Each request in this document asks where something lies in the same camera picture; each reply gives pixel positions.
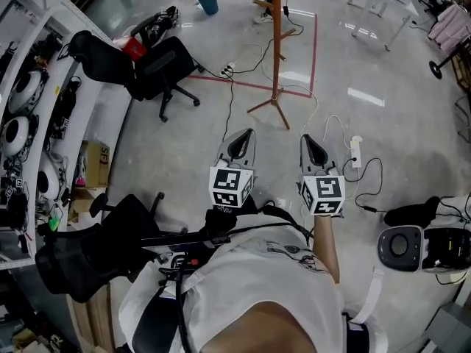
shoe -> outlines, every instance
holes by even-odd
[[[267,23],[272,23],[273,22],[273,17],[271,17],[269,14],[263,12],[261,15],[257,15],[253,18],[253,21],[256,24],[267,24]]]

table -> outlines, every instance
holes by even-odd
[[[384,14],[384,11],[386,10],[386,7],[388,4],[391,4],[393,5],[394,7],[396,7],[398,10],[401,10],[403,11],[405,14],[406,14],[406,19],[403,21],[402,25],[400,26],[400,28],[395,32],[395,34],[392,36],[391,40],[389,41],[388,44],[385,45],[386,47],[386,50],[390,51],[390,48],[392,46],[392,43],[394,42],[394,40],[397,38],[397,36],[399,35],[399,33],[401,32],[401,30],[408,24],[408,22],[411,20],[411,17],[412,16],[415,16],[415,17],[419,17],[419,13],[417,13],[414,5],[412,4],[412,2],[410,2],[409,4],[404,4],[402,3],[401,1],[399,0],[366,0],[366,4],[364,7],[360,7],[358,5],[355,5],[353,4],[353,0],[348,0],[348,4],[349,5],[352,5],[354,7],[360,7],[360,8],[363,8],[363,11],[361,12],[361,16],[360,18],[357,20],[356,24],[355,24],[355,28],[352,32],[352,35],[354,37],[356,37],[358,35],[358,30],[360,29],[361,25],[363,25],[366,21],[366,17],[368,16],[368,14],[370,13],[369,11],[369,8],[376,4],[377,2],[379,1],[382,1],[383,2],[383,6],[381,7],[379,13],[378,13],[378,16],[379,17],[383,17],[383,14]]]

blue trash can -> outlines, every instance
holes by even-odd
[[[218,12],[217,0],[198,0],[207,15],[214,15]]]

chair armrest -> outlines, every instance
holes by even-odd
[[[142,29],[145,29],[148,25],[152,24],[156,20],[157,17],[153,15],[152,17],[149,17],[148,19],[142,21],[139,25],[132,29],[131,37],[135,37],[135,35],[138,34]]]
[[[144,76],[151,76],[156,74],[163,66],[169,64],[177,55],[175,51],[166,52],[164,55],[156,59],[153,63],[150,63],[147,67],[145,67],[143,73]]]

coat rack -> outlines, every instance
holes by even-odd
[[[266,1],[261,1],[261,0],[253,1],[255,4],[260,5],[261,7],[270,9],[270,12],[272,13],[272,17],[273,17],[274,43],[273,43],[272,97],[268,101],[265,101],[264,103],[261,103],[255,107],[252,107],[250,110],[247,111],[247,113],[251,113],[252,111],[255,111],[256,109],[262,106],[265,106],[267,104],[272,104],[273,106],[277,108],[279,114],[281,115],[281,118],[283,119],[283,123],[285,124],[286,129],[289,129],[289,124],[288,124],[288,121],[286,120],[285,114],[283,114],[283,111],[281,110],[281,107],[278,104],[278,97],[284,91],[283,88],[281,89],[278,88],[278,74],[280,73],[280,59],[282,59],[283,61],[286,60],[286,58],[280,53],[281,40],[293,34],[294,32],[296,32],[296,29],[290,29],[289,31],[281,34],[281,0],[272,0],[272,1],[273,1],[273,4],[270,4]]]

